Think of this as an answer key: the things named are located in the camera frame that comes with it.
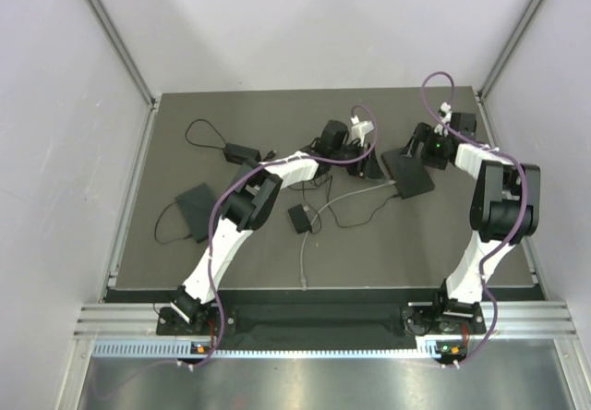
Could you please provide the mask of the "dark grey network switch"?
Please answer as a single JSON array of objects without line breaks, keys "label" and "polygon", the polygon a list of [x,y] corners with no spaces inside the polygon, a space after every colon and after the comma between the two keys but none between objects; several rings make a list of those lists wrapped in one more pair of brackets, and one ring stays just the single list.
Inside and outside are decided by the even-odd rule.
[{"label": "dark grey network switch", "polygon": [[423,163],[417,158],[407,156],[403,149],[385,151],[380,157],[401,199],[410,199],[435,189]]}]

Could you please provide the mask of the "black power brick adapter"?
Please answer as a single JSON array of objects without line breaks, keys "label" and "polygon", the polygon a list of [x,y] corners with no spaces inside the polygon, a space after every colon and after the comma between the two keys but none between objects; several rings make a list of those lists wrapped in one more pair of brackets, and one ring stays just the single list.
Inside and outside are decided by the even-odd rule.
[{"label": "black power brick adapter", "polygon": [[226,161],[234,164],[242,164],[247,160],[256,162],[261,160],[259,150],[234,143],[226,143],[224,145],[223,155]]}]

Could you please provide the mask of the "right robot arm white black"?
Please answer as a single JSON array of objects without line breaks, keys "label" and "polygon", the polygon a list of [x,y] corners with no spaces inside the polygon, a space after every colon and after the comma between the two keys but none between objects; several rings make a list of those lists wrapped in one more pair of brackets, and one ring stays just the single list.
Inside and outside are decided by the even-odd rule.
[{"label": "right robot arm white black", "polygon": [[541,170],[523,164],[475,138],[476,118],[448,106],[432,127],[419,123],[400,152],[404,168],[418,163],[444,170],[448,165],[476,182],[469,224],[472,234],[456,269],[442,282],[430,306],[407,307],[407,332],[454,332],[463,326],[483,332],[480,303],[502,259],[531,236],[539,223]]}]

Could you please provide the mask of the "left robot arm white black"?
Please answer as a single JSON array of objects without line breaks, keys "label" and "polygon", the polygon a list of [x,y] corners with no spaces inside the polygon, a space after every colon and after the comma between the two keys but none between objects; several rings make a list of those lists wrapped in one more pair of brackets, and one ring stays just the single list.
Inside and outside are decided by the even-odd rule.
[{"label": "left robot arm white black", "polygon": [[318,179],[333,168],[356,169],[368,160],[376,141],[375,123],[351,117],[351,124],[329,121],[306,147],[267,163],[248,159],[215,202],[208,221],[208,246],[195,270],[177,288],[170,306],[188,332],[209,324],[211,303],[237,250],[264,225],[281,190]]}]

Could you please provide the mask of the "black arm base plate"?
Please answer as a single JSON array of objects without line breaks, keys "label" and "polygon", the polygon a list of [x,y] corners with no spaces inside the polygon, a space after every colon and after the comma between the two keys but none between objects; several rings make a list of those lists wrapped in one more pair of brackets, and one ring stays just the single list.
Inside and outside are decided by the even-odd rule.
[{"label": "black arm base plate", "polygon": [[[211,304],[207,319],[195,326],[184,322],[171,307],[159,312],[159,336],[199,336],[211,345],[216,336],[222,350],[336,351],[410,349],[421,337],[406,331],[403,312],[413,304],[398,292],[316,291],[222,293],[222,306]],[[433,331],[423,336],[481,335],[463,326],[454,332]]]}]

